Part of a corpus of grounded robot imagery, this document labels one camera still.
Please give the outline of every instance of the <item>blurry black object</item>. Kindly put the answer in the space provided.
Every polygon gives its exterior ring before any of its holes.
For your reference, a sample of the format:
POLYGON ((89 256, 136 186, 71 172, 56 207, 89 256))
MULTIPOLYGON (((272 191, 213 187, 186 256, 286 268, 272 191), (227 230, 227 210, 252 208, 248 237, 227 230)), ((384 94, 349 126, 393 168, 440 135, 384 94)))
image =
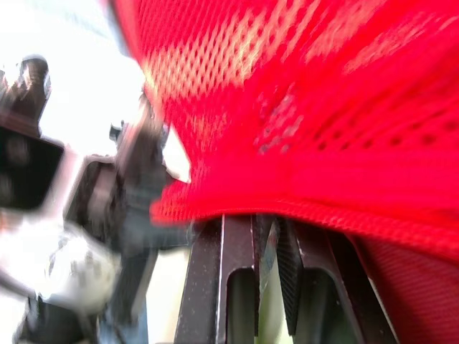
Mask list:
POLYGON ((87 158, 65 213, 66 220, 79 224, 122 256, 121 274, 105 319, 124 333, 142 325, 138 318, 158 251, 187 246, 192 240, 188 226, 151 223, 151 201, 160 197, 171 178, 162 164, 164 127, 145 95, 139 110, 138 122, 111 130, 110 138, 116 140, 118 148, 116 157, 87 158))
POLYGON ((71 310, 29 298, 27 316, 19 326, 14 343, 26 340, 36 344, 95 342, 97 315, 78 317, 71 310))
POLYGON ((0 207, 31 211, 44 201, 64 148, 0 126, 0 207))
POLYGON ((40 136, 39 121, 51 93, 48 63, 39 55, 25 57, 16 66, 15 79, 2 77, 1 124, 40 136))

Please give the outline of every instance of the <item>red mesh seat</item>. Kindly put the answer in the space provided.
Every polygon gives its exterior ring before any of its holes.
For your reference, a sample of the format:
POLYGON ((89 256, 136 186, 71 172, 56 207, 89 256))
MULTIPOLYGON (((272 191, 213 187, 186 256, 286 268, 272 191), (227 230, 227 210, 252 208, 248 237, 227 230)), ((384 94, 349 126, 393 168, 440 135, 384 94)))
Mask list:
POLYGON ((355 238, 401 343, 459 343, 459 2, 132 0, 191 160, 155 221, 276 213, 355 238))

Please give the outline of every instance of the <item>bolt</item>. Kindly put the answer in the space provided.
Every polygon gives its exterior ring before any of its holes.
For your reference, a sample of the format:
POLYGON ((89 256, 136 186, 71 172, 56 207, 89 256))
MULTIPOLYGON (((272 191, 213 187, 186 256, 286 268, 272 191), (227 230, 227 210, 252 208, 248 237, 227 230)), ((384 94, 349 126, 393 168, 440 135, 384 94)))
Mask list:
POLYGON ((10 138, 6 142, 6 156, 16 166, 25 166, 30 161, 29 147, 20 136, 10 138))

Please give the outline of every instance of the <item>red fabric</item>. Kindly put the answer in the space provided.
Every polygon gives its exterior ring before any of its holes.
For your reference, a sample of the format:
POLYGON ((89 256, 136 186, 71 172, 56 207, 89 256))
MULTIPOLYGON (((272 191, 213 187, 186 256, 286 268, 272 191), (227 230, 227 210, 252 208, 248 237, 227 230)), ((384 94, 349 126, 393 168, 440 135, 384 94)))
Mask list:
POLYGON ((117 9, 191 160, 156 221, 261 211, 357 235, 402 342, 459 343, 457 0, 117 9))

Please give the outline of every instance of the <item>white object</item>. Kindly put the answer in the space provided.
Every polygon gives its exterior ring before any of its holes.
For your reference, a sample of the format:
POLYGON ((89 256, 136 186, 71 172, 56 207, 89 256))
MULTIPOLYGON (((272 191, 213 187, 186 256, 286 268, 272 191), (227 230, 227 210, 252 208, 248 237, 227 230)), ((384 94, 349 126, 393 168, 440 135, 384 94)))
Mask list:
POLYGON ((45 301, 85 314, 99 312, 113 293, 120 258, 79 228, 68 226, 58 236, 35 290, 45 301))

